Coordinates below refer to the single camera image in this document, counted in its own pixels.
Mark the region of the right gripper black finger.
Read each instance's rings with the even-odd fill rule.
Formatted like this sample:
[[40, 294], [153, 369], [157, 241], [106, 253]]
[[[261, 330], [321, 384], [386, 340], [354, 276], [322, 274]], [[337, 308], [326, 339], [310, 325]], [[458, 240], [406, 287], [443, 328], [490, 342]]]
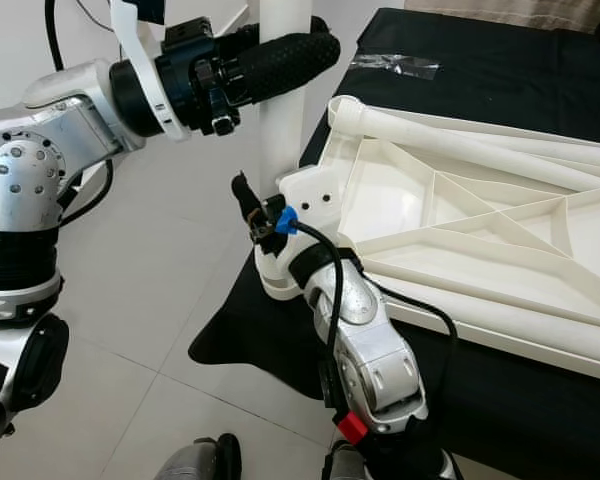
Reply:
[[233, 178], [233, 197], [239, 205], [241, 218], [249, 227], [258, 227], [263, 223], [263, 206], [259, 197], [250, 187], [249, 179], [244, 173], [239, 173]]

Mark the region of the white plastic children table top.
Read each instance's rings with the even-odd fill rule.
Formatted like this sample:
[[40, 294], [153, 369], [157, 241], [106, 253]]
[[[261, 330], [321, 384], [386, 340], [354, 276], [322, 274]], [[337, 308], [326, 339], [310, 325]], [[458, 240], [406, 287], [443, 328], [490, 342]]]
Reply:
[[[597, 166], [551, 163], [600, 177]], [[360, 242], [432, 228], [557, 253], [600, 276], [600, 189], [570, 191], [333, 129], [317, 165], [340, 175], [338, 242], [360, 260]], [[447, 312], [464, 340], [600, 379], [600, 326], [364, 269], [379, 283]]]

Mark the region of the clear plastic bag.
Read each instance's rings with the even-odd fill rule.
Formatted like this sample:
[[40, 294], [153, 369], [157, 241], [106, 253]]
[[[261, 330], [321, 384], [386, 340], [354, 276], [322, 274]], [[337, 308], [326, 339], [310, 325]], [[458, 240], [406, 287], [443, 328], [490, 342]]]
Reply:
[[432, 81], [441, 70], [437, 61], [415, 56], [396, 54], [396, 52], [360, 52], [349, 63], [350, 70], [386, 70], [396, 74], [423, 81]]

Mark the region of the beige tablecloth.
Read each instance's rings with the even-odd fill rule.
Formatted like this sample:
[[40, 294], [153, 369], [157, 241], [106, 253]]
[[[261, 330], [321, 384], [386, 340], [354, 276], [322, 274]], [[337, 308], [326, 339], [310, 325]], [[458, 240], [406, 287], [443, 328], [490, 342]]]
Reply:
[[404, 0], [427, 12], [537, 29], [593, 32], [600, 24], [600, 0]]

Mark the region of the black tablecloth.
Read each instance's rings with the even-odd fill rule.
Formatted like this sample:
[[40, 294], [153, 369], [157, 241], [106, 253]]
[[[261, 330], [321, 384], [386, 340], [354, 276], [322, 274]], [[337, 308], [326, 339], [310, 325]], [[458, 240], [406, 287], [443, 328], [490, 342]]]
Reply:
[[[600, 142], [600, 40], [570, 29], [509, 26], [379, 9], [360, 54], [436, 61], [432, 78], [350, 67], [335, 88], [379, 108], [450, 116]], [[440, 442], [456, 457], [520, 480], [600, 480], [600, 379], [400, 324], [427, 375], [446, 372]], [[253, 261], [178, 355], [241, 365], [320, 399], [320, 342], [300, 301], [277, 302]]]

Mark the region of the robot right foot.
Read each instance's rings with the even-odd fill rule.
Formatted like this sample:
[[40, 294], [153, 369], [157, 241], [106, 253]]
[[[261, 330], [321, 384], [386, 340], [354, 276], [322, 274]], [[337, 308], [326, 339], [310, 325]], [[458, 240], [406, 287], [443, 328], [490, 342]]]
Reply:
[[374, 480], [369, 474], [363, 454], [346, 440], [336, 440], [324, 457], [320, 480]]

